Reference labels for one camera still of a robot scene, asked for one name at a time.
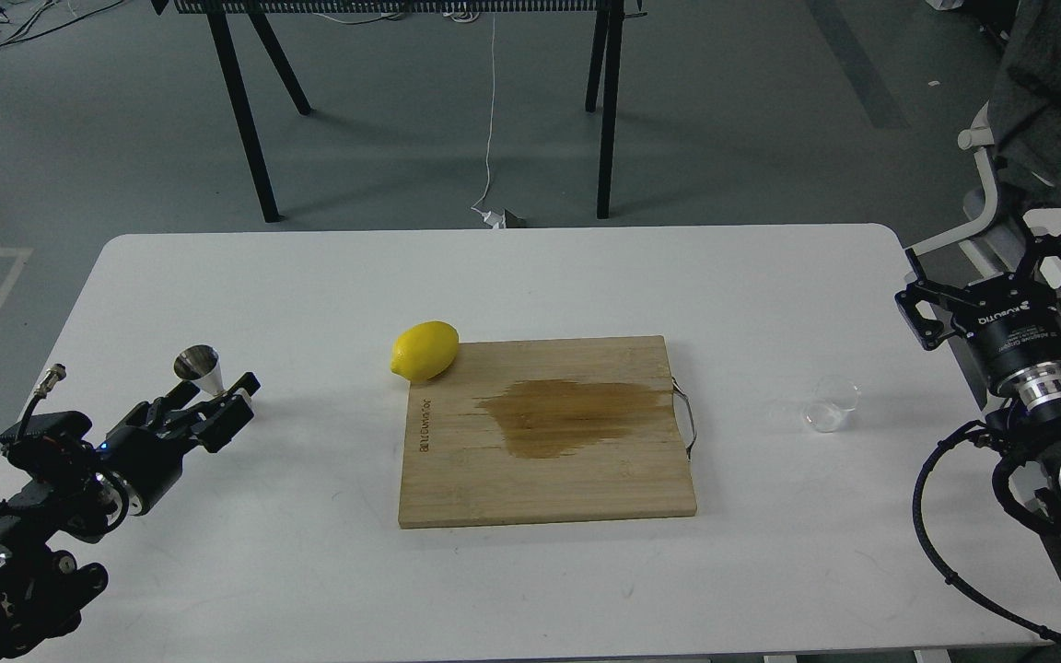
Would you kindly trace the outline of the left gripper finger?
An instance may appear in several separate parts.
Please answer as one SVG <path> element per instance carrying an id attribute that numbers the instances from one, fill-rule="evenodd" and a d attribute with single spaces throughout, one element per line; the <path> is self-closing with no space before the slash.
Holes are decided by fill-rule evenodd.
<path id="1" fill-rule="evenodd" d="M 199 391 L 194 383 L 181 381 L 164 396 L 136 404 L 132 411 L 132 425 L 146 428 L 147 431 L 161 431 L 169 423 L 172 413 L 185 411 Z"/>
<path id="2" fill-rule="evenodd" d="M 260 379 L 247 372 L 237 378 L 228 390 L 190 407 L 186 415 L 190 444 L 209 453 L 230 444 L 233 436 L 253 420 L 251 398 L 260 387 Z"/>

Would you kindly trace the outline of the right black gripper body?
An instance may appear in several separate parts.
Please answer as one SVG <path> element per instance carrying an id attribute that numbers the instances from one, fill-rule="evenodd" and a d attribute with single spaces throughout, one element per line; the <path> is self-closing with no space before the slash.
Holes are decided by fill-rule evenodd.
<path id="1" fill-rule="evenodd" d="M 1013 394 L 1017 376 L 1034 366 L 1061 369 L 1061 308 L 1049 285 L 1017 276 L 973 283 L 952 303 L 950 324 L 991 395 Z"/>

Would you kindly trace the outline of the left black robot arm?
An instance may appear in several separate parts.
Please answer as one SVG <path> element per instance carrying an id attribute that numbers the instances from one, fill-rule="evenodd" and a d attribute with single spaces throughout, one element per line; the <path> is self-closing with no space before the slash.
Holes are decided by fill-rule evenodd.
<path id="1" fill-rule="evenodd" d="M 199 378 L 186 378 L 137 403 L 101 444 L 87 442 L 84 413 L 27 406 L 0 436 L 3 457 L 29 476 L 0 501 L 0 660 L 72 633 L 109 583 L 104 566 L 80 564 L 70 551 L 51 547 L 51 537 L 95 544 L 126 518 L 150 512 L 181 478 L 190 450 L 216 453 L 253 420 L 260 386 L 245 373 L 198 401 Z"/>

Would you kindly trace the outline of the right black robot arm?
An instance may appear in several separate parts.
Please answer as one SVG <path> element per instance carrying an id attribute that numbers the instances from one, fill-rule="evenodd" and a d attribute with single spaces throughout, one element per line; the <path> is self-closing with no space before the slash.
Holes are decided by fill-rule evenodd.
<path id="1" fill-rule="evenodd" d="M 905 252 L 911 278 L 895 306 L 926 351 L 964 341 L 997 411 L 940 440 L 911 494 L 911 520 L 932 566 L 967 599 L 1061 646 L 1060 631 L 1003 608 L 952 569 L 932 544 L 923 516 L 925 487 L 947 452 L 962 442 L 994 450 L 991 491 L 1003 511 L 1045 541 L 1061 544 L 1061 235 L 1027 235 L 1014 269 L 964 287 L 926 276 Z"/>

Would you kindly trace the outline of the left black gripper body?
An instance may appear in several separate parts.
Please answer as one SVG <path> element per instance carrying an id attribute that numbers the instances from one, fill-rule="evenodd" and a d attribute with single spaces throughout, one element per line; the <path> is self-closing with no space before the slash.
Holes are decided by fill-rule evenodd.
<path id="1" fill-rule="evenodd" d="M 182 476 L 182 458 L 198 442 L 195 411 L 171 411 L 164 401 L 135 405 L 98 444 L 107 474 L 121 482 L 131 512 L 146 514 Z"/>

